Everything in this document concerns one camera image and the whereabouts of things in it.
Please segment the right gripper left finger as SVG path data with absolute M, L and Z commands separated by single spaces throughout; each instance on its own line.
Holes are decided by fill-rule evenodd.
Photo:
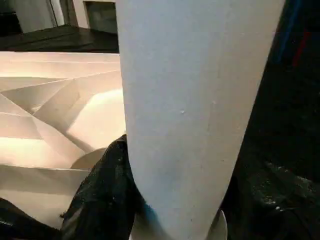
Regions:
M 114 140 L 81 182 L 62 215 L 62 240 L 128 240 L 142 205 L 127 136 Z

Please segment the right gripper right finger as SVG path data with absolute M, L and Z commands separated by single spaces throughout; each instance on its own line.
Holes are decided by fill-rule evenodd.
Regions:
M 320 185 L 262 161 L 239 161 L 221 206 L 229 240 L 318 240 Z

